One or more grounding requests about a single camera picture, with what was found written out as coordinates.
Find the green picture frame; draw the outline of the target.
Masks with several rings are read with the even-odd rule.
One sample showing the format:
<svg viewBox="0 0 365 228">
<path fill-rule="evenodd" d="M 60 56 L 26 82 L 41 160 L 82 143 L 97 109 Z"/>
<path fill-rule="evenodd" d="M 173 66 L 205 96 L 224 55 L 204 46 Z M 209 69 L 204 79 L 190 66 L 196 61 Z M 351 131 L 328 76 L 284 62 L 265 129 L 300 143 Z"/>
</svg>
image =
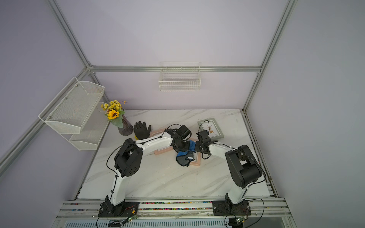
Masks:
<svg viewBox="0 0 365 228">
<path fill-rule="evenodd" d="M 214 118 L 208 118 L 197 122 L 199 126 L 199 132 L 203 130 L 208 131 L 208 136 L 212 140 L 219 140 L 224 137 L 222 130 Z"/>
</svg>

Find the blue microfibre cloth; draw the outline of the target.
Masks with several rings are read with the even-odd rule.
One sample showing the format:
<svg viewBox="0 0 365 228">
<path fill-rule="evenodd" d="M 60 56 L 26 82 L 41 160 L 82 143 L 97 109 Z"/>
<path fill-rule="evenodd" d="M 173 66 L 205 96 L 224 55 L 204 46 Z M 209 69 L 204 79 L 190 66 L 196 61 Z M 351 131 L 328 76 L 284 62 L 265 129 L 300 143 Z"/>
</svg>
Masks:
<svg viewBox="0 0 365 228">
<path fill-rule="evenodd" d="M 182 167 L 188 167 L 192 161 L 194 161 L 194 153 L 196 142 L 189 140 L 189 148 L 186 152 L 178 152 L 176 156 L 176 162 Z"/>
</svg>

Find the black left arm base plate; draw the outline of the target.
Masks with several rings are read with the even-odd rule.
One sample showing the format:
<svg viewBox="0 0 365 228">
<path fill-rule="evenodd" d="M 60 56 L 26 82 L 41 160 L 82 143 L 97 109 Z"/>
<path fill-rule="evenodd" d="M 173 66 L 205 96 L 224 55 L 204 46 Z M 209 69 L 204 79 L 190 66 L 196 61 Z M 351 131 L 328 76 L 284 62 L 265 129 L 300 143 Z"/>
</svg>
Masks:
<svg viewBox="0 0 365 228">
<path fill-rule="evenodd" d="M 116 218 L 116 217 L 132 217 L 137 214 L 139 202 L 123 201 L 118 205 L 111 203 L 108 196 L 106 196 L 103 203 L 100 204 L 98 217 L 100 218 Z"/>
</svg>

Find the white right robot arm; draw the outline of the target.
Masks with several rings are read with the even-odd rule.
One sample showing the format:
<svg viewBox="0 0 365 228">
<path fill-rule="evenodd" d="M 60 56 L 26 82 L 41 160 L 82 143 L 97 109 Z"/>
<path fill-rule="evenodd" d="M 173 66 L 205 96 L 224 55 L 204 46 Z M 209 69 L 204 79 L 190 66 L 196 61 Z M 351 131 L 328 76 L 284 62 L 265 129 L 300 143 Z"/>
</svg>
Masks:
<svg viewBox="0 0 365 228">
<path fill-rule="evenodd" d="M 195 150 L 202 154 L 217 156 L 227 162 L 234 185 L 225 196 L 228 205 L 238 205 L 245 201 L 248 189 L 257 183 L 259 178 L 266 179 L 266 174 L 257 162 L 253 153 L 247 145 L 237 148 L 228 146 L 218 140 L 212 140 L 208 131 L 203 130 L 197 133 L 198 141 Z"/>
</svg>

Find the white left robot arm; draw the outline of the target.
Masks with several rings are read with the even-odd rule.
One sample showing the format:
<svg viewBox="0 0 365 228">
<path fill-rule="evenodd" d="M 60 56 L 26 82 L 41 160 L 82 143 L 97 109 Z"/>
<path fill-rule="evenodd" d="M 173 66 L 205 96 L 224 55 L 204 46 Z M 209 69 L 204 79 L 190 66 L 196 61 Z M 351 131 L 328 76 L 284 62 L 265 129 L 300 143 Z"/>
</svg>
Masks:
<svg viewBox="0 0 365 228">
<path fill-rule="evenodd" d="M 188 167 L 194 160 L 195 142 L 190 140 L 191 131 L 181 125 L 178 129 L 165 129 L 161 134 L 134 141 L 127 139 L 115 155 L 115 185 L 106 196 L 102 212 L 113 216 L 121 215 L 125 210 L 125 192 L 129 179 L 140 168 L 144 152 L 153 152 L 172 147 L 176 152 L 176 161 L 183 167 Z"/>
</svg>

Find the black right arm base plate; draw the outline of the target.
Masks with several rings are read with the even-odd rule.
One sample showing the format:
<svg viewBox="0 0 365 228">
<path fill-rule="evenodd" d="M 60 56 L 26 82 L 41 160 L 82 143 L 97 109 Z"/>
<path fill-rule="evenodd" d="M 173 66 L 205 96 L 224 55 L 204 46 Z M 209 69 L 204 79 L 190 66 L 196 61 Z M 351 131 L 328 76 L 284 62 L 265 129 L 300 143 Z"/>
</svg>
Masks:
<svg viewBox="0 0 365 228">
<path fill-rule="evenodd" d="M 252 214 L 247 200 L 233 204 L 227 194 L 224 200 L 212 201 L 212 207 L 214 216 L 250 216 Z"/>
</svg>

